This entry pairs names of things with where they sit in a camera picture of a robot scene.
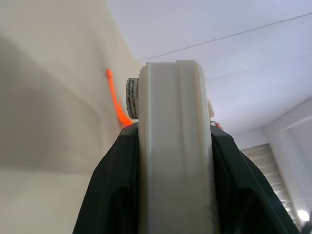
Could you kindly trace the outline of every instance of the white ceiling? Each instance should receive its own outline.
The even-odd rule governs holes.
[[[312,95],[310,0],[108,0],[137,61],[194,59],[216,119],[261,127]]]

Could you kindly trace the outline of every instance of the light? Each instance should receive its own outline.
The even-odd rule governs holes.
[[[298,216],[302,221],[309,221],[309,213],[304,211],[304,210],[299,210],[298,211]]]

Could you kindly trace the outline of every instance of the orange wire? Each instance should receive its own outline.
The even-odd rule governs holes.
[[[117,100],[117,94],[115,91],[114,79],[113,79],[113,71],[110,69],[107,69],[106,76],[108,79],[109,88],[112,93],[113,104],[114,104],[115,111],[116,111],[119,121],[125,126],[131,125],[133,123],[132,120],[124,113],[121,103],[118,102]]]

